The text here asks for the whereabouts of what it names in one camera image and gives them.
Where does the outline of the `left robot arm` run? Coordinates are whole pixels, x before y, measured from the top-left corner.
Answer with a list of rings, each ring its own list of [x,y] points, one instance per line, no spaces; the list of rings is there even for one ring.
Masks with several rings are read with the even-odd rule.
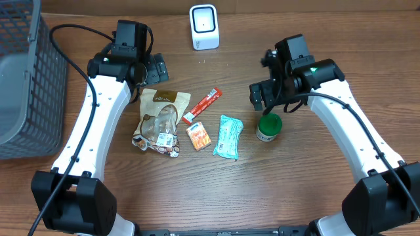
[[[106,156],[125,107],[138,100],[150,83],[148,71],[154,37],[140,22],[119,20],[110,40],[83,71],[62,57],[87,82],[85,99],[65,148],[50,171],[37,171],[31,190],[40,222],[51,230],[74,235],[140,235],[135,222],[117,212],[116,197],[104,185]]]

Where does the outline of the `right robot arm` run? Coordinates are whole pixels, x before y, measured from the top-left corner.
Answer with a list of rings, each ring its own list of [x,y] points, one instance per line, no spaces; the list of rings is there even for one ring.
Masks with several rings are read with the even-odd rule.
[[[316,61],[298,34],[276,43],[261,64],[269,79],[249,87],[251,103],[262,112],[257,137],[269,142],[279,134],[274,107],[292,113],[308,106],[340,147],[355,181],[338,213],[306,226],[282,226],[280,235],[381,235],[419,218],[419,163],[406,163],[381,138],[333,60]]]

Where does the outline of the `orange snack packet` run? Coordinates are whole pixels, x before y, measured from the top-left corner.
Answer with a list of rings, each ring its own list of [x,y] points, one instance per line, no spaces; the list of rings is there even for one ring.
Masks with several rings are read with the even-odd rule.
[[[197,122],[186,129],[186,133],[189,136],[192,145],[196,151],[212,144],[212,141],[203,126],[202,122]]]

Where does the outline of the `brown Pantree snack pouch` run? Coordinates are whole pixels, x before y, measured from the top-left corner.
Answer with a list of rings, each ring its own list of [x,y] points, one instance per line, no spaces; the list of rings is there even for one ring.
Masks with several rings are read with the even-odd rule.
[[[190,103],[191,94],[144,89],[140,95],[140,122],[132,145],[177,158],[180,152],[177,125]]]

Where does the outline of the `green lid jar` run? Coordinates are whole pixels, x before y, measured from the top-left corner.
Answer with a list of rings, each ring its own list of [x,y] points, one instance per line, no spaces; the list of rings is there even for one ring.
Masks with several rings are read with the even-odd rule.
[[[256,136],[263,142],[271,142],[279,135],[282,126],[283,123],[279,115],[275,113],[263,115],[256,128]]]

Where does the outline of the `red snack bar wrapper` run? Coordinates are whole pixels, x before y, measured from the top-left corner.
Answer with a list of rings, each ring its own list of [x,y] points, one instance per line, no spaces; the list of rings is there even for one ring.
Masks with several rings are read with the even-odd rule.
[[[197,105],[195,105],[188,113],[186,113],[182,120],[187,124],[191,125],[192,121],[205,109],[207,109],[215,100],[222,96],[222,91],[215,87],[211,92],[206,95]]]

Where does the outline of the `light green packet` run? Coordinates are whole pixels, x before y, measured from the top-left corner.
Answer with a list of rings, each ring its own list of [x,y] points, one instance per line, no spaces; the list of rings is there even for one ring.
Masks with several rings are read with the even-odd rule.
[[[241,120],[221,115],[219,137],[213,155],[238,160],[238,143],[243,130]]]

